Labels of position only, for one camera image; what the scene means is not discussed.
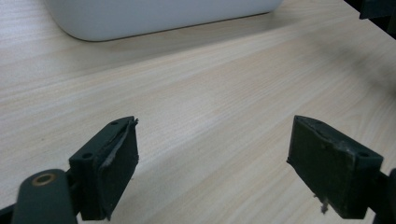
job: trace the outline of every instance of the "wood grain surface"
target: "wood grain surface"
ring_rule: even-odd
[[[92,43],[40,0],[0,2],[0,206],[113,119],[140,162],[111,223],[343,220],[286,164],[292,119],[321,119],[396,167],[396,43],[341,0]]]

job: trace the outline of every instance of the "screw hole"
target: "screw hole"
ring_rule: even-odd
[[[89,159],[90,157],[92,157],[91,152],[88,152],[88,153],[85,153],[84,155],[82,155],[82,159]]]
[[[369,157],[369,154],[367,154],[365,152],[360,152],[360,153],[358,153],[358,155],[361,157]]]
[[[32,184],[37,187],[48,185],[55,179],[55,174],[43,174],[33,179]]]

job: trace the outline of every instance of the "black object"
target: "black object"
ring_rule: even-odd
[[[360,19],[369,19],[387,34],[396,38],[396,0],[345,0],[358,10]]]
[[[395,223],[396,170],[390,177],[382,174],[382,160],[326,123],[294,118],[288,163],[342,218],[363,219],[370,207],[376,212],[375,223]]]
[[[0,223],[77,223],[110,219],[138,163],[134,117],[117,119],[70,159],[70,170],[47,170],[25,179]]]

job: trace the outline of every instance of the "light wood tabletop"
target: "light wood tabletop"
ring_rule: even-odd
[[[107,42],[64,33],[41,0],[0,2],[0,206],[136,116],[140,162],[111,223],[343,220],[286,163],[294,115],[396,167],[396,42],[341,0]]]

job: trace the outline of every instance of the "white container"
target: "white container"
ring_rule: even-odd
[[[282,0],[46,0],[68,34],[103,41],[276,9]]]

